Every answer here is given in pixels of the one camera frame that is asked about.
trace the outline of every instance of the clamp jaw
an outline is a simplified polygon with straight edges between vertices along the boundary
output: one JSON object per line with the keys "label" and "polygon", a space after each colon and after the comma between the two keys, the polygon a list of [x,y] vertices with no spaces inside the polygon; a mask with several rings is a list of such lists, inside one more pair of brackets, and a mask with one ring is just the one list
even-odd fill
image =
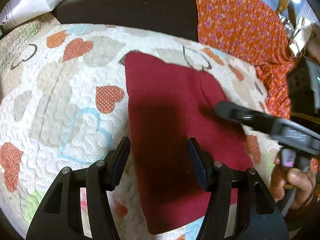
{"label": "clamp jaw", "polygon": [[108,152],[87,169],[64,167],[42,199],[26,240],[91,240],[83,233],[80,188],[87,189],[92,239],[120,240],[106,191],[120,183],[130,153],[130,140],[123,137],[116,150]]}
{"label": "clamp jaw", "polygon": [[[189,139],[188,150],[199,185],[211,192],[196,240],[290,239],[277,204],[254,168],[246,171],[228,168],[203,151],[195,138]],[[224,238],[232,188],[238,191],[236,222],[233,235]]]}

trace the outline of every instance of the metal pin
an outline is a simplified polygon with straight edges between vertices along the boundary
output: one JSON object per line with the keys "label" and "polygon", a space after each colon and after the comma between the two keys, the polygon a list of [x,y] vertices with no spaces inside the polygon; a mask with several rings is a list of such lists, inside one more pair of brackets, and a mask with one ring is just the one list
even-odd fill
{"label": "metal pin", "polygon": [[220,168],[220,167],[222,166],[222,162],[220,162],[220,161],[215,161],[215,162],[213,163],[213,165],[216,166],[216,167],[218,167],[218,168]]}
{"label": "metal pin", "polygon": [[67,174],[69,171],[70,171],[70,168],[69,168],[69,167],[64,167],[64,168],[61,170],[61,172],[62,172],[63,174]]}
{"label": "metal pin", "polygon": [[98,161],[96,161],[96,165],[97,165],[98,167],[103,166],[103,165],[104,165],[104,160],[98,160]]}
{"label": "metal pin", "polygon": [[249,171],[249,173],[252,174],[252,175],[254,175],[254,174],[257,173],[254,168],[249,168],[248,171]]}

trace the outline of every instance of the finger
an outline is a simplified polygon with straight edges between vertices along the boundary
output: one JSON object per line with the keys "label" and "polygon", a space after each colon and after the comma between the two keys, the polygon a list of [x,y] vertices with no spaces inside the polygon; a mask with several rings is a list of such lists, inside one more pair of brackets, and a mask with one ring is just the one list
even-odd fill
{"label": "finger", "polygon": [[311,178],[311,181],[313,182],[313,184],[316,184],[316,171],[315,171],[315,167],[313,166],[313,163],[310,162],[310,168],[308,171],[308,176]]}
{"label": "finger", "polygon": [[276,156],[276,158],[275,158],[275,160],[274,160],[274,164],[275,165],[279,165],[280,164],[280,162],[281,162],[281,159],[280,159],[280,154],[278,154],[277,156]]}
{"label": "finger", "polygon": [[308,174],[297,168],[289,170],[287,174],[287,181],[290,184],[298,187],[301,191],[308,193],[308,196],[312,192],[312,180],[310,179]]}
{"label": "finger", "polygon": [[270,187],[283,187],[285,184],[285,170],[280,165],[275,166],[271,174]]}
{"label": "finger", "polygon": [[285,172],[281,166],[276,166],[271,175],[270,193],[277,202],[284,198]]}

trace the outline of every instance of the orange floral fabric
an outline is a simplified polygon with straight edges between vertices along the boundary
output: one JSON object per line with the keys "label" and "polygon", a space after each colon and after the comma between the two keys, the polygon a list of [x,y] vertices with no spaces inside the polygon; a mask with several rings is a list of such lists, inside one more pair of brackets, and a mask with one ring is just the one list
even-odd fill
{"label": "orange floral fabric", "polygon": [[277,14],[262,0],[196,0],[199,42],[255,66],[272,115],[289,119],[286,74],[295,66]]}

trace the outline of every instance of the orange heart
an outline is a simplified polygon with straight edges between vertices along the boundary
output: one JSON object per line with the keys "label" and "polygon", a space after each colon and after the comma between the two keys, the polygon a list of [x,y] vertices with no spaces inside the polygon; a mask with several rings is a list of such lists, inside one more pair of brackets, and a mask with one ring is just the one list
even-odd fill
{"label": "orange heart", "polygon": [[179,238],[177,238],[176,240],[186,240],[185,235],[183,234],[182,236],[180,236]]}
{"label": "orange heart", "polygon": [[76,57],[80,57],[92,50],[92,48],[92,41],[83,41],[83,39],[81,38],[74,39],[66,45],[66,48],[64,49],[62,62],[71,60]]}
{"label": "orange heart", "polygon": [[221,60],[221,58],[218,55],[215,55],[211,49],[209,48],[204,48],[202,49],[202,51],[207,54],[210,58],[212,58],[216,63],[218,63],[221,66],[224,66],[223,61]]}
{"label": "orange heart", "polygon": [[3,180],[10,192],[14,192],[18,185],[22,154],[22,151],[9,142],[0,148],[0,164],[4,168]]}
{"label": "orange heart", "polygon": [[115,103],[121,102],[124,91],[117,86],[96,87],[96,106],[104,114],[110,114],[115,109]]}
{"label": "orange heart", "polygon": [[115,202],[116,202],[116,212],[119,215],[119,217],[122,219],[128,213],[128,209],[126,206],[122,205],[118,201],[115,200]]}
{"label": "orange heart", "polygon": [[66,30],[50,35],[47,37],[47,47],[53,49],[60,46],[66,40],[67,36]]}
{"label": "orange heart", "polygon": [[235,74],[235,76],[237,77],[237,79],[239,81],[243,81],[244,80],[244,76],[243,74],[241,73],[240,70],[236,69],[233,65],[231,64],[228,64],[228,67],[230,68],[230,70]]}
{"label": "orange heart", "polygon": [[245,146],[247,148],[247,152],[252,155],[254,163],[259,164],[261,162],[261,153],[258,138],[255,135],[247,135]]}

